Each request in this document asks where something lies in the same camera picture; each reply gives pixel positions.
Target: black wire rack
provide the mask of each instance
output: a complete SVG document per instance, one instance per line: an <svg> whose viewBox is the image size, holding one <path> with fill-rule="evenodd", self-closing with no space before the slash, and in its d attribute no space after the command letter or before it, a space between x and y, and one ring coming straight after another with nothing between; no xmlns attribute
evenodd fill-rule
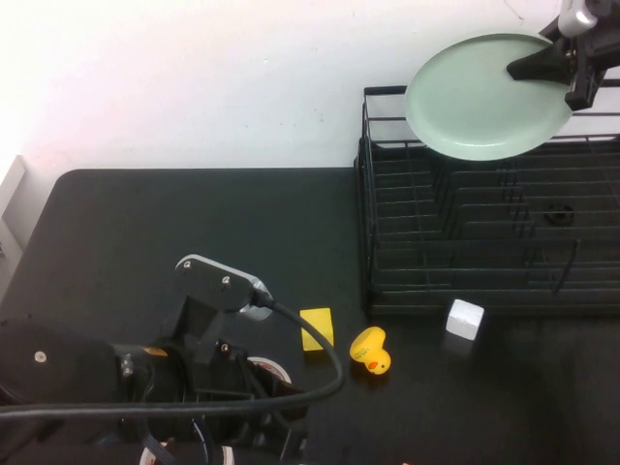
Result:
<svg viewBox="0 0 620 465"><path fill-rule="evenodd" d="M373 115L369 98L405 89L364 91L356 172L366 311L443 314L460 298L491 315L620 315L619 135L559 136L475 163L417 139L373 139L375 123L405 118Z"/></svg>

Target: light green plate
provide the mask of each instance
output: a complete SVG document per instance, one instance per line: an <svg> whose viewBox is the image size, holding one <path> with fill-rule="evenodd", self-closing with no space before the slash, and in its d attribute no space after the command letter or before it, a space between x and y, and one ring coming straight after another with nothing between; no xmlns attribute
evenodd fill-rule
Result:
<svg viewBox="0 0 620 465"><path fill-rule="evenodd" d="M548 44L538 35L499 33L445 48L407 88L411 129L433 150L462 160L499 160L544 143L571 117L569 86L515 81L506 67Z"/></svg>

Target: yellow block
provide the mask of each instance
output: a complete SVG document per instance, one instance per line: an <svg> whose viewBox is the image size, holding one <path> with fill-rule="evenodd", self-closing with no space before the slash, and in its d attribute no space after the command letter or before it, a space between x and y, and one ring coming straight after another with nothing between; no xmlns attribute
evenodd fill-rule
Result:
<svg viewBox="0 0 620 465"><path fill-rule="evenodd" d="M299 316L306 322L312 325L325 339L329 341L329 344L333 346L333 326L331 325L331 310L328 308L312 308L310 310L301 310ZM317 340L310 335L305 329L301 329L301 344L303 350L321 351L323 348L317 342Z"/></svg>

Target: black cable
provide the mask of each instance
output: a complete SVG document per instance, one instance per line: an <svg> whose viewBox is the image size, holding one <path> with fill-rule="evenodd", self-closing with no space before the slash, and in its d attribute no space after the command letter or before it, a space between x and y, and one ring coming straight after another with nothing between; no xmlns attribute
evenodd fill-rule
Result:
<svg viewBox="0 0 620 465"><path fill-rule="evenodd" d="M153 370L150 366L147 367L147 370L150 373L150 378L142 393L142 398L140 399L141 402L144 402L151 390L155 388L155 370ZM139 438L142 440L142 445L149 449L153 455L155 455L158 462L163 465L177 465L174 455L168 452L166 448L153 437L153 434L148 429L148 421L146 418L136 421L136 429L138 431Z"/></svg>
<svg viewBox="0 0 620 465"><path fill-rule="evenodd" d="M0 407L0 421L16 419L146 419L198 416L249 415L275 410L294 409L329 397L342 387L344 374L336 351L327 339L296 312L276 302L267 293L256 291L257 306L267 307L284 315L303 327L314 337L331 359L336 377L327 385L308 392L259 400L233 400L219 402L197 402L195 404L163 403L125 403L110 404L39 404Z"/></svg>

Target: white block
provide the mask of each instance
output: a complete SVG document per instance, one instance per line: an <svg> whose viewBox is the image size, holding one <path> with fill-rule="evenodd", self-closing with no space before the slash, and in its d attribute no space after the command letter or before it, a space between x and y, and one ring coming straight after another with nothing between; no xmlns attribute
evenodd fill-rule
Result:
<svg viewBox="0 0 620 465"><path fill-rule="evenodd" d="M473 341L481 325L482 315L482 307L457 299L449 310L446 331Z"/></svg>

